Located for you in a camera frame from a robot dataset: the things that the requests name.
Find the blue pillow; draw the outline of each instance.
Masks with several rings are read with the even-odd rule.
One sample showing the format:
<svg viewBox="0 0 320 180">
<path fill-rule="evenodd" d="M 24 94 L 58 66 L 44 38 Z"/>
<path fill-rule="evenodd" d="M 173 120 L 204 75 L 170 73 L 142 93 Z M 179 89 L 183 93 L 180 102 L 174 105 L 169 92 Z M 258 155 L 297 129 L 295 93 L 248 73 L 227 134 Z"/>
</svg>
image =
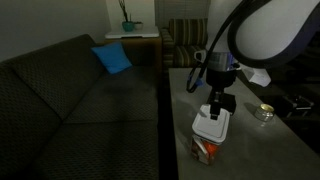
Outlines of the blue pillow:
<svg viewBox="0 0 320 180">
<path fill-rule="evenodd" d="M 91 50 L 98 56 L 110 74 L 120 72 L 132 66 L 120 41 L 101 47 L 93 47 Z"/>
</svg>

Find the couch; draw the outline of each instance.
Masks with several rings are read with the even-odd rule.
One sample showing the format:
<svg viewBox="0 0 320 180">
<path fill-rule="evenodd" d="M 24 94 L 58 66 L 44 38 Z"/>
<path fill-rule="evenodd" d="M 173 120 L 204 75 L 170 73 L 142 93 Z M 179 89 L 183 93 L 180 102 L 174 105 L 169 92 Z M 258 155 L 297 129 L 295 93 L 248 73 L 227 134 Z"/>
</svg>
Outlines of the couch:
<svg viewBox="0 0 320 180">
<path fill-rule="evenodd" d="M 169 68 L 190 68 L 196 64 L 194 52 L 205 49 L 207 18 L 170 19 L 169 26 L 160 30 L 162 36 L 163 76 Z"/>
<path fill-rule="evenodd" d="M 84 34 L 0 63 L 0 179 L 158 179 L 155 70 L 110 74 L 96 46 Z"/>
</svg>

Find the white wall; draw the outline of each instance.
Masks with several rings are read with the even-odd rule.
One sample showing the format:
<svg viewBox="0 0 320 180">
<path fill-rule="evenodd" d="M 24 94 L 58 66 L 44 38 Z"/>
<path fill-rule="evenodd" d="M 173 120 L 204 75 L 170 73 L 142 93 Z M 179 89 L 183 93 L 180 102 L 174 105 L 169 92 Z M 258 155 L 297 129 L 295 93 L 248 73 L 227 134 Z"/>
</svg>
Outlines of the white wall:
<svg viewBox="0 0 320 180">
<path fill-rule="evenodd" d="M 112 30 L 121 29 L 124 16 L 118 0 L 106 0 Z M 155 26 L 154 0 L 125 0 L 128 18 L 131 13 L 132 21 L 141 21 L 144 27 Z"/>
<path fill-rule="evenodd" d="M 106 0 L 1 0 L 0 61 L 90 34 L 96 42 L 110 30 Z"/>
</svg>

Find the couch cushion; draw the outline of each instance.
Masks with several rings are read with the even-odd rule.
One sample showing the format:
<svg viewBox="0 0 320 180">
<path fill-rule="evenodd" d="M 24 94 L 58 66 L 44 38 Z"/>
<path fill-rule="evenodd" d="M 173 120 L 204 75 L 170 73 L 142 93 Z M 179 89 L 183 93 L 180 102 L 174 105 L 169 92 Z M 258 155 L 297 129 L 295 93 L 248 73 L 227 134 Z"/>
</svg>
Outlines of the couch cushion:
<svg viewBox="0 0 320 180">
<path fill-rule="evenodd" d="M 104 71 L 82 35 L 43 48 L 12 63 L 17 74 L 64 119 Z"/>
<path fill-rule="evenodd" d="M 154 69 L 132 66 L 117 74 L 105 73 L 65 123 L 157 120 Z"/>
<path fill-rule="evenodd" d="M 159 179 L 157 141 L 152 121 L 65 124 L 30 179 Z"/>
<path fill-rule="evenodd" d="M 175 45 L 205 45 L 207 19 L 170 19 L 169 32 Z"/>
<path fill-rule="evenodd" d="M 204 46 L 176 46 L 173 58 L 173 67 L 194 67 L 194 65 L 197 63 L 197 61 L 194 59 L 194 53 L 204 49 Z"/>
<path fill-rule="evenodd" d="M 61 123 L 9 68 L 0 67 L 0 179 L 23 170 Z"/>
<path fill-rule="evenodd" d="M 118 73 L 132 66 L 120 41 L 104 46 L 93 47 L 91 49 L 99 57 L 99 60 L 107 68 L 110 74 Z"/>
</svg>

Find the small box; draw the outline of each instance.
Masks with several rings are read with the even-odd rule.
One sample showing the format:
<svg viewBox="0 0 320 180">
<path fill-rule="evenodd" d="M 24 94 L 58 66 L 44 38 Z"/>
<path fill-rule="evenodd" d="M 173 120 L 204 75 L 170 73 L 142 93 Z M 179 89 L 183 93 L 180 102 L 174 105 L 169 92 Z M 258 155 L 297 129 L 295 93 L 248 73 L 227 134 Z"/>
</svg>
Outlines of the small box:
<svg viewBox="0 0 320 180">
<path fill-rule="evenodd" d="M 287 95 L 277 98 L 274 103 L 275 113 L 279 117 L 308 116 L 314 103 L 300 95 Z"/>
<path fill-rule="evenodd" d="M 217 119 L 211 119 L 210 104 L 202 105 L 192 129 L 191 154 L 198 161 L 212 164 L 221 143 L 225 140 L 230 113 L 221 108 Z"/>
</svg>

